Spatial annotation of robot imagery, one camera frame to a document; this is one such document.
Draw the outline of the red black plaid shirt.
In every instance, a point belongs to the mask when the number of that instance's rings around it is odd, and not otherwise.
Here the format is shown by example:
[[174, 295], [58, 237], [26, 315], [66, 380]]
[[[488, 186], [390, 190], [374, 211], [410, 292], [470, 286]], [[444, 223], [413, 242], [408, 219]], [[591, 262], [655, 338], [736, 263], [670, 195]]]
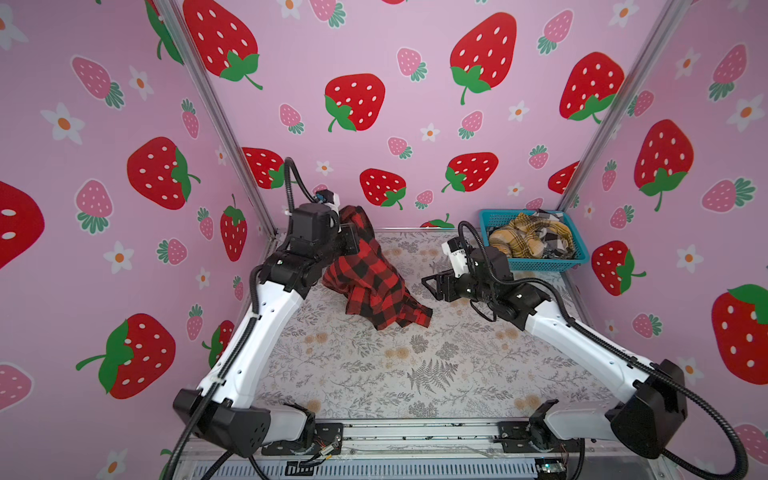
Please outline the red black plaid shirt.
[[433, 310], [416, 300], [385, 257], [365, 210], [345, 206], [340, 219], [354, 227], [359, 252], [335, 260], [326, 269], [322, 284], [346, 298], [345, 313], [367, 319], [379, 331], [394, 324], [429, 327]]

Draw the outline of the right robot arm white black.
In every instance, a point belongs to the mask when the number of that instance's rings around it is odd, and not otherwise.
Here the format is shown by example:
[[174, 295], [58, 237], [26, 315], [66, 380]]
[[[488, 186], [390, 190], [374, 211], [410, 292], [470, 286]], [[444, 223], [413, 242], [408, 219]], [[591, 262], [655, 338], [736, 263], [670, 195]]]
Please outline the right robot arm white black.
[[590, 372], [612, 394], [607, 402], [549, 400], [530, 416], [528, 438], [539, 451], [575, 439], [617, 441], [631, 452], [656, 459], [687, 417], [685, 396], [668, 386], [682, 371], [665, 360], [655, 364], [570, 319], [561, 299], [538, 278], [513, 279], [500, 253], [472, 248], [453, 238], [442, 245], [451, 267], [422, 278], [440, 301], [460, 298], [484, 304], [489, 321], [504, 320], [543, 340]]

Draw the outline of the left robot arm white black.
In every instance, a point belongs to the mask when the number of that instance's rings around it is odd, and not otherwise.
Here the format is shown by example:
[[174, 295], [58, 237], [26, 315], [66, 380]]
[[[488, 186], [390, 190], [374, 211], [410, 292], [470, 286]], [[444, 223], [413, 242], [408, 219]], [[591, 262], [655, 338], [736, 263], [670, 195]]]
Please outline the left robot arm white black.
[[313, 413], [294, 404], [257, 407], [256, 390], [284, 327], [324, 269], [358, 251], [354, 228], [341, 221], [337, 201], [294, 209], [285, 242], [251, 272], [251, 304], [230, 345], [197, 388], [182, 389], [174, 399], [185, 429], [172, 460], [180, 459], [191, 437], [243, 458], [276, 442], [311, 447]]

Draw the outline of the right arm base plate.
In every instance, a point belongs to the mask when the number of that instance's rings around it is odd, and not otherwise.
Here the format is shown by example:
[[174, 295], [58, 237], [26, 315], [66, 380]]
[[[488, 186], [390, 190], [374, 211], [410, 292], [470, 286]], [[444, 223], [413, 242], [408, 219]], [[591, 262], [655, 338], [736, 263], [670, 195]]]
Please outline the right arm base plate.
[[505, 453], [534, 455], [578, 453], [578, 440], [560, 440], [546, 428], [531, 426], [528, 420], [501, 421], [493, 443], [499, 444]]

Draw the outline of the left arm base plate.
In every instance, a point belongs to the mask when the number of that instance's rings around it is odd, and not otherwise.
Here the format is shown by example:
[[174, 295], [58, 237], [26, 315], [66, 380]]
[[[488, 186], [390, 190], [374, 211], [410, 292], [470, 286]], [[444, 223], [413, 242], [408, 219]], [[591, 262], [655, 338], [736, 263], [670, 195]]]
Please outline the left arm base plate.
[[341, 452], [344, 424], [320, 422], [310, 426], [298, 440], [276, 441], [260, 449], [262, 456], [327, 456]]

